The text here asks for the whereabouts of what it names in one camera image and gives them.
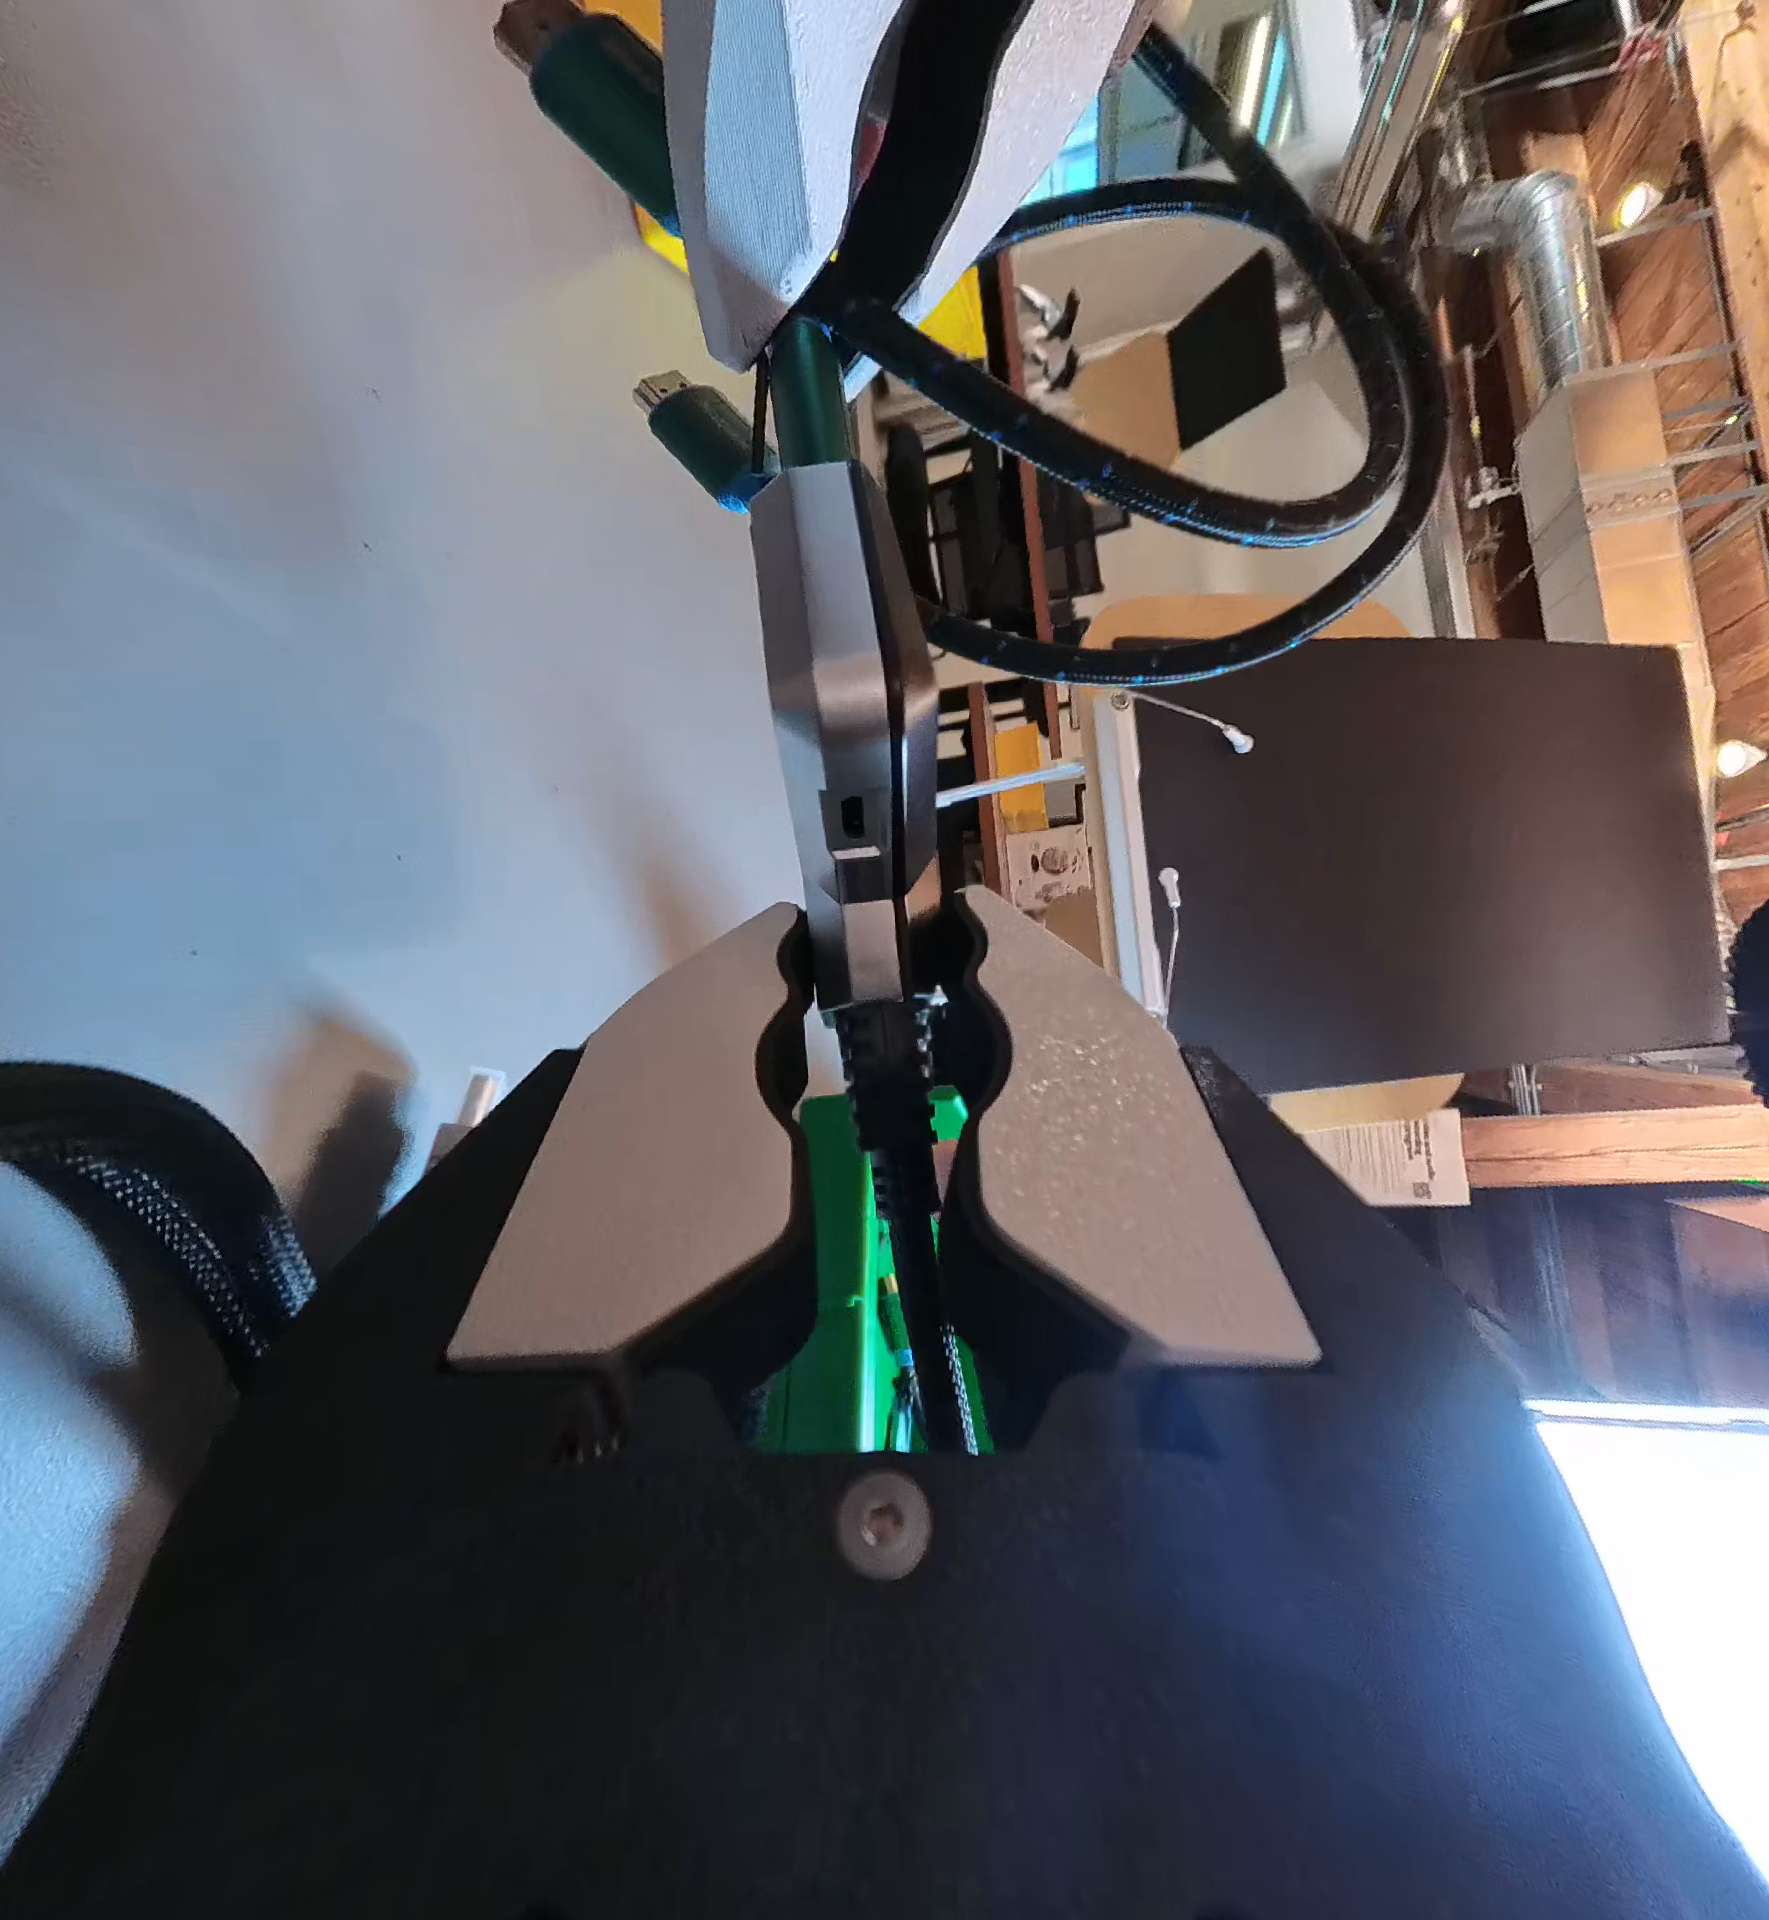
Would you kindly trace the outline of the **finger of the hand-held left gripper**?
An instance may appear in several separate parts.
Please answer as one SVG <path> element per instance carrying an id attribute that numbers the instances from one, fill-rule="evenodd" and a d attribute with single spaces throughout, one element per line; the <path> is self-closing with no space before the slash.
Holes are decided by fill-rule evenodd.
<path id="1" fill-rule="evenodd" d="M 833 252 L 899 2 L 665 2 L 677 229 L 705 348 L 748 372 Z"/>
<path id="2" fill-rule="evenodd" d="M 920 2 L 822 293 L 923 320 L 1050 172 L 1155 4 Z"/>

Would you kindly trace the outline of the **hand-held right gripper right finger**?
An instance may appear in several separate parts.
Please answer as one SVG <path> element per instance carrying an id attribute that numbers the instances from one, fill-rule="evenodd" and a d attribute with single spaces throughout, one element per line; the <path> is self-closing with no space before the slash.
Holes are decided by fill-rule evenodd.
<path id="1" fill-rule="evenodd" d="M 939 1258 L 999 1375 L 1308 1369 L 1321 1344 L 1178 1043 L 1113 976 L 985 886 L 956 1013 L 967 1095 Z"/>

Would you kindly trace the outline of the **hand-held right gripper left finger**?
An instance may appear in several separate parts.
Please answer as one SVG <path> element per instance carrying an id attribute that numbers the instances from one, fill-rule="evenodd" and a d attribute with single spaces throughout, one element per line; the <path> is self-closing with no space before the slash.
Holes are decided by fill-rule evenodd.
<path id="1" fill-rule="evenodd" d="M 797 1123 L 809 940 L 767 908 L 583 1046 L 447 1360 L 775 1375 L 817 1314 Z"/>

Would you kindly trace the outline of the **green plastic bin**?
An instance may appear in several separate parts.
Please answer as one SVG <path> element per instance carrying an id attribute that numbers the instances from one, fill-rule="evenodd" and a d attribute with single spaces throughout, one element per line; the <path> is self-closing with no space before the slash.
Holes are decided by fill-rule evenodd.
<path id="1" fill-rule="evenodd" d="M 801 1102 L 815 1219 L 817 1317 L 760 1391 L 755 1442 L 775 1454 L 922 1454 L 920 1380 L 889 1224 L 845 1095 Z"/>

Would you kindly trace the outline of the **yellow plastic bin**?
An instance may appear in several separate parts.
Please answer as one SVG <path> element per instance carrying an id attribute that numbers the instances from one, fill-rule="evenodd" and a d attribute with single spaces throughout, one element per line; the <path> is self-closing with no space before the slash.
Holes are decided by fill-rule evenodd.
<path id="1" fill-rule="evenodd" d="M 621 21 L 653 54 L 660 54 L 659 2 L 581 2 L 585 12 Z M 631 202 L 631 222 L 649 252 L 677 275 L 688 275 L 684 243 L 671 235 L 641 202 Z M 973 360 L 988 360 L 988 336 L 978 273 L 968 268 L 950 291 L 920 320 L 920 332 L 937 347 Z"/>

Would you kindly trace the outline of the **white paper sign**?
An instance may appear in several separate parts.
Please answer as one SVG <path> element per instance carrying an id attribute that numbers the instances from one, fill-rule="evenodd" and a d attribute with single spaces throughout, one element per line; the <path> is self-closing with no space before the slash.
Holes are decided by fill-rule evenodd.
<path id="1" fill-rule="evenodd" d="M 1461 1115 L 1455 1109 L 1317 1128 L 1302 1140 L 1368 1207 L 1455 1210 L 1472 1205 Z"/>

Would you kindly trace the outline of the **wooden chair with black back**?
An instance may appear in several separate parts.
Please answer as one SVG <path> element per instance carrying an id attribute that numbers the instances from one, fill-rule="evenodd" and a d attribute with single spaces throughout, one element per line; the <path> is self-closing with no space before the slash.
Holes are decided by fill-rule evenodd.
<path id="1" fill-rule="evenodd" d="M 1189 449 L 1286 389 L 1277 278 L 1253 252 L 1183 320 L 1086 358 L 1070 421 L 1090 439 L 1172 469 Z"/>

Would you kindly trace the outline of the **white desk stand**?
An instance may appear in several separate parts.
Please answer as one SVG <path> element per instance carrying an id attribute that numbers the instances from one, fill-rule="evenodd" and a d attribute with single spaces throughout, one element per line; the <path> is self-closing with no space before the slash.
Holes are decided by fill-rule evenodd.
<path id="1" fill-rule="evenodd" d="M 1183 909 L 1153 877 L 1125 691 L 981 680 L 939 694 L 948 886 L 981 883 L 1169 1022 Z"/>

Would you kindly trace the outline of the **metal ceiling unit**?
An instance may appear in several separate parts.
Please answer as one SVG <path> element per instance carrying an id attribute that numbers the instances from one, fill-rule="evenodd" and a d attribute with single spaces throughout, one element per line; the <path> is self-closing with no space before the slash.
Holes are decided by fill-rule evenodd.
<path id="1" fill-rule="evenodd" d="M 1544 636 L 1699 646 L 1654 373 L 1622 366 L 1556 388 L 1520 431 L 1516 460 Z"/>

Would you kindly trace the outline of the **bright window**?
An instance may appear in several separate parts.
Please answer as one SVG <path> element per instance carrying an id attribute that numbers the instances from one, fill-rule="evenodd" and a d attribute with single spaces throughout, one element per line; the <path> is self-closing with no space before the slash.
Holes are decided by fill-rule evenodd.
<path id="1" fill-rule="evenodd" d="M 1528 1408 L 1672 1735 L 1769 1883 L 1769 1408 Z"/>

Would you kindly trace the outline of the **silver ventilation duct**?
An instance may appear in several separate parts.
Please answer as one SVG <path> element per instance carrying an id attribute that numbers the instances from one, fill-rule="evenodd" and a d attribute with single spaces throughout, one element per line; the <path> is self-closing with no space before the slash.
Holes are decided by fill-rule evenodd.
<path id="1" fill-rule="evenodd" d="M 1453 252 L 1502 252 L 1519 279 L 1543 396 L 1615 366 L 1612 322 L 1581 179 L 1536 169 L 1468 183 L 1449 205 Z"/>

